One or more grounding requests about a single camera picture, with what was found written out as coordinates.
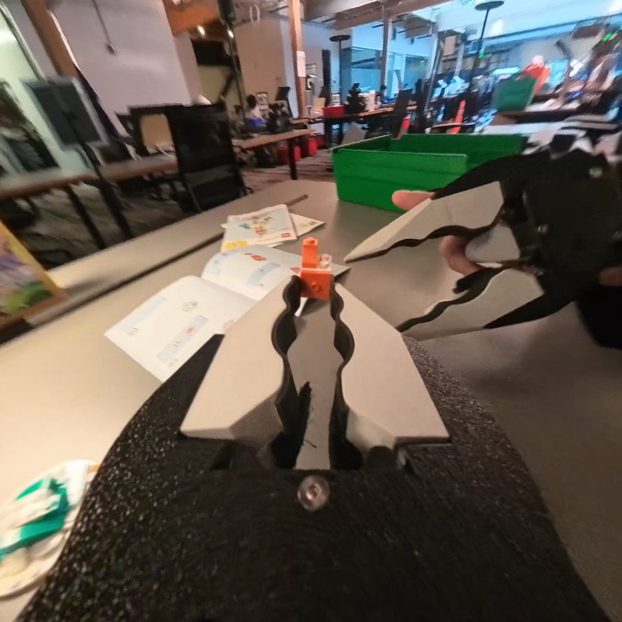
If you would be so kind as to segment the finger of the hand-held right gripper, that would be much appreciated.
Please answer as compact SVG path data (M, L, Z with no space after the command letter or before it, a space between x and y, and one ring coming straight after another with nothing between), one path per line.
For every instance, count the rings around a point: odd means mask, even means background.
M536 276L519 269L486 269L472 277L468 287L455 290L397 330L419 341L479 331L544 293Z
M521 250L512 229L501 219L502 183L487 183L427 200L361 242L346 257L357 262L387 254L402 246L414 247L447 236L468 239L468 259L487 266L517 264Z

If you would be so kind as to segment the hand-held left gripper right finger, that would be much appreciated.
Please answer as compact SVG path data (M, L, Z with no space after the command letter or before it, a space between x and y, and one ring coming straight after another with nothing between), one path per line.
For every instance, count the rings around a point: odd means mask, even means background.
M444 443L449 433L401 333L344 286L330 307L343 358L331 413L331 449Z

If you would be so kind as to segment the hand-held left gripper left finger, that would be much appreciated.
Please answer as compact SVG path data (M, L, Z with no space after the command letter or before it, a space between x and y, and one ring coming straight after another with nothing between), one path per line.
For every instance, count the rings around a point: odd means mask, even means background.
M286 278L224 334L180 426L192 438L266 447L297 433L298 393L288 360L300 306Z

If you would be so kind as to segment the orange toy brick assembly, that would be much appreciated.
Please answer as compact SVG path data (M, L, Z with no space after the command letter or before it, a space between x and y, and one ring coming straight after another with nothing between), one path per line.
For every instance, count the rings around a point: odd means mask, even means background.
M305 238L299 271L301 297L329 300L333 290L331 267L332 257L319 252L318 240L314 237Z

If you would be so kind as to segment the person's right hand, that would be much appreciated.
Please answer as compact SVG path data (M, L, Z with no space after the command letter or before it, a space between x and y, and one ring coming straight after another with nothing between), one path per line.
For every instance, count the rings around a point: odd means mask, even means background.
M435 194L426 191L398 190L392 194L393 204L407 212L417 210L420 204L433 199L435 199ZM448 267L464 277L486 269L486 266L468 259L467 245L468 239L457 236L444 237L439 243L439 253Z

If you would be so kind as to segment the green plastic bin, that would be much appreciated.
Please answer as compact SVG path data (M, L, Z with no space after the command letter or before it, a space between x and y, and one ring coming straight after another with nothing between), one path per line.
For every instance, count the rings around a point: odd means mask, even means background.
M525 150L520 134L405 134L342 144L331 151L340 200L399 212L393 193L435 191L470 170Z

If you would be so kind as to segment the open instruction booklet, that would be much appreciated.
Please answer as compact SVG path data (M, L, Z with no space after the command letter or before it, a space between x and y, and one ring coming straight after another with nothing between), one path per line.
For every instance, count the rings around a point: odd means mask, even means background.
M263 245L216 253L200 276L173 282L105 337L162 383L276 285L298 275L301 261L298 254Z

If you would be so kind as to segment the small white paper slip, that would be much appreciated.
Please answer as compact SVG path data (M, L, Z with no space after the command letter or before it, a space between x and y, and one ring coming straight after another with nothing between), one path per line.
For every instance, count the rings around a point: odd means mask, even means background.
M294 213L291 213L291 220L297 238L305 237L314 229L319 228L325 224L325 222L322 222L320 220L309 218L306 216L300 216Z

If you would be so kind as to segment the green storage crate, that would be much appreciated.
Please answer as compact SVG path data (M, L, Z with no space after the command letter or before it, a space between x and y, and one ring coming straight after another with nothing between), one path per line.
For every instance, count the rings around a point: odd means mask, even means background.
M531 104L537 87L537 78L513 74L496 85L491 107L498 112L522 111Z

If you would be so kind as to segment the small colourful instruction leaflet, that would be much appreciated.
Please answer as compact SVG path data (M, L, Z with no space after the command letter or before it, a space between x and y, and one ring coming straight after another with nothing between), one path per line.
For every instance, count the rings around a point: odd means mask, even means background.
M284 203L251 213L230 215L223 229L221 252L245 246L274 246L299 237L289 207Z

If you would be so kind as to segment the wooden table with monitors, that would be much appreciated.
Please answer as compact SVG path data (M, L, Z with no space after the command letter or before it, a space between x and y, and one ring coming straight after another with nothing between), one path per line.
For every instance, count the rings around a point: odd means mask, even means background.
M312 129L295 129L279 134L262 134L247 139L233 139L232 144L238 151L252 151L260 147L267 147L277 143L285 142L287 147L287 157L291 179L299 180L297 160L295 159L296 141L312 135Z

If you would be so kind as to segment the black mesh office chair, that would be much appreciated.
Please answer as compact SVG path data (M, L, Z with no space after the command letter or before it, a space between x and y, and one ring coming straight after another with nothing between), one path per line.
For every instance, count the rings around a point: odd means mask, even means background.
M201 213L248 194L225 105L168 105L163 112L184 188L182 205Z

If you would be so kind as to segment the colourful toy box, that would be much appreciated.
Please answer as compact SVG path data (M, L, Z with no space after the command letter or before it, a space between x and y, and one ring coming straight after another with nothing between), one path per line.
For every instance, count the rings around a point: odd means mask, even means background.
M65 299L66 292L1 222L1 328Z

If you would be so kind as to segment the plastic bag of green bricks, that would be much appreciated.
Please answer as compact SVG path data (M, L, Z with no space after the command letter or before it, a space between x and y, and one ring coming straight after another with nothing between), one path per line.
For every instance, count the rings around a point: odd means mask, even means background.
M92 460L60 463L2 503L2 601L30 592L50 573L98 470Z

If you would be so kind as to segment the long wooden table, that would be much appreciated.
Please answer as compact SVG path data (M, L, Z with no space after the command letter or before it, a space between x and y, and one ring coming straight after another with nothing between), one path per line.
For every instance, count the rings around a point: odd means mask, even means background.
M128 241L134 239L135 234L123 213L122 204L114 190L113 183L149 175L176 174L178 170L177 160L174 156L159 154L105 164L93 170L50 168L36 172L10 174L1 177L1 202L29 198L59 189L70 199L74 211L97 247L105 249L107 244L104 238L90 217L88 210L74 193L73 186L79 183L94 184L105 200L113 221L120 229L123 240Z

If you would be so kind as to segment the framed screen on stand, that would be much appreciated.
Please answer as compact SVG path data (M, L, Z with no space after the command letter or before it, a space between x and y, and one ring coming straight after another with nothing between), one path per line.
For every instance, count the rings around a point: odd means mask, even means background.
M43 114L62 147L109 143L108 134L76 78L22 79L21 83Z

